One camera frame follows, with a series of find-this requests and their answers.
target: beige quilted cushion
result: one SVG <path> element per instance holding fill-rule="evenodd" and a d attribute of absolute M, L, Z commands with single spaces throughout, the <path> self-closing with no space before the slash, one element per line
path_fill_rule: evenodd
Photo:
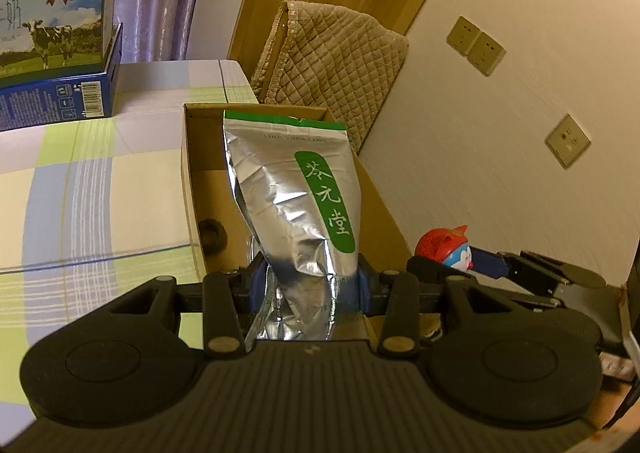
<path fill-rule="evenodd" d="M 288 30 L 284 42 L 278 42 L 278 24 L 285 13 Z M 327 4 L 283 2 L 251 85 L 258 97 L 263 86 L 268 87 L 268 104 L 328 107 L 347 124 L 351 146 L 359 151 L 407 48 L 404 36 L 368 14 Z"/>

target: ribbed black surface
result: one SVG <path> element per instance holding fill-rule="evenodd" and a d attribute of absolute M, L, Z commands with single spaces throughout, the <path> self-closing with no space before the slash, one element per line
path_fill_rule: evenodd
<path fill-rule="evenodd" d="M 210 363 L 192 391 L 151 419 L 75 429 L 40 419 L 8 453 L 560 453 L 593 429 L 499 429 L 446 406 L 410 363 L 366 342 L 261 342 Z"/>

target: double wall outlet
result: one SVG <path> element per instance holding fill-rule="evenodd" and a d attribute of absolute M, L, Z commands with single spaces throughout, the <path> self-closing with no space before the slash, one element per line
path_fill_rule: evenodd
<path fill-rule="evenodd" d="M 463 16 L 447 36 L 447 43 L 469 60 L 482 74 L 488 76 L 504 57 L 502 45 L 482 32 Z"/>
<path fill-rule="evenodd" d="M 568 168 L 590 146 L 591 141 L 578 123 L 567 114 L 546 138 L 546 146 L 563 168 Z"/>

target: plaid tablecloth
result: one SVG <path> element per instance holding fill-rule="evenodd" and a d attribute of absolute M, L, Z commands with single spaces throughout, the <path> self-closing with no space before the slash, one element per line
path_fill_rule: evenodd
<path fill-rule="evenodd" d="M 28 347 L 132 287 L 196 281 L 180 173 L 184 103 L 255 103 L 234 61 L 123 65 L 116 116 L 0 133 L 0 445 L 33 415 Z M 201 346 L 197 317 L 180 336 Z"/>

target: cow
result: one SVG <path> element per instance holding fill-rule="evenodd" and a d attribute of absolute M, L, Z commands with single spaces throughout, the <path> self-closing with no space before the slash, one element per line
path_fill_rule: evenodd
<path fill-rule="evenodd" d="M 66 66 L 66 59 L 74 55 L 71 26 L 41 27 L 41 24 L 42 20 L 31 20 L 22 26 L 29 29 L 33 48 L 42 58 L 43 68 L 49 68 L 49 56 L 58 51 L 62 54 L 62 66 Z"/>

